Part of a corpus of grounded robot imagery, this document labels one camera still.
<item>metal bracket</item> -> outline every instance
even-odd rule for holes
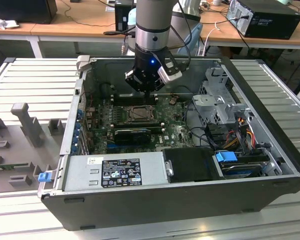
[[[80,55],[76,60],[76,68],[79,72],[83,72],[88,69],[90,63],[90,55]]]

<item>desk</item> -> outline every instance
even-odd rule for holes
[[[70,18],[65,16],[65,11],[69,7],[71,9],[67,14],[74,20],[101,26],[88,26],[77,24]],[[16,29],[0,29],[0,40],[23,40],[29,41],[36,58],[42,58],[43,54],[40,49],[40,41],[58,41],[58,42],[74,42],[76,52],[78,52],[77,42],[109,42],[121,43],[122,35],[104,36],[103,32],[115,29],[115,15],[113,12],[106,12],[106,6],[97,0],[83,0],[80,3],[71,3],[70,0],[56,0],[58,12],[51,24],[34,24],[23,23],[20,28]],[[225,5],[212,6],[214,10],[221,10]],[[217,12],[204,12],[201,22],[214,23],[215,21],[223,21],[225,17]],[[233,46],[244,47],[245,44],[240,38],[234,26],[231,23],[222,23],[218,25],[221,31],[215,30],[209,37],[208,44],[211,46]],[[201,33],[201,37],[206,39],[208,33],[214,28],[213,24],[205,24]],[[277,49],[300,49],[300,23],[294,31],[290,40],[273,40],[264,38],[245,38],[250,47],[259,48],[277,48]]]
[[[299,6],[300,2],[294,1],[293,4],[295,6]],[[221,6],[212,6],[211,8],[216,11],[220,11],[224,9],[226,5]],[[201,22],[205,23],[214,23],[214,22],[221,22],[226,20],[224,16],[222,16],[218,12],[204,12],[201,15]],[[220,23],[218,24],[218,27],[221,29],[221,31],[215,30],[213,31],[208,39],[209,45],[211,46],[233,46],[233,47],[244,47],[245,43],[240,38],[238,32],[234,28],[234,26],[229,23]],[[214,28],[213,24],[205,24],[203,25],[203,30],[201,33],[201,37],[203,39],[206,39],[208,33]],[[300,23],[296,27],[294,33],[292,34],[291,38],[289,40],[280,40],[280,39],[265,39],[265,38],[244,38],[246,43],[249,45],[249,47],[259,47],[259,48],[276,48],[276,49],[300,49]]]

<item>power supply label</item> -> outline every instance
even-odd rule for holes
[[[142,185],[139,158],[102,161],[102,187],[117,188],[139,185]]]

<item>red wire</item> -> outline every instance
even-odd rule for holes
[[[229,136],[230,136],[230,134],[232,134],[232,133],[234,133],[234,131],[230,131],[230,132],[228,133],[228,135],[226,136],[226,143],[228,143],[228,141],[229,141]]]

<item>black computer tower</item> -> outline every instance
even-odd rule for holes
[[[239,19],[230,22],[246,38],[286,40],[299,24],[300,12],[277,0],[232,0],[226,18]]]
[[[0,0],[0,19],[50,24],[57,12],[55,0]]]

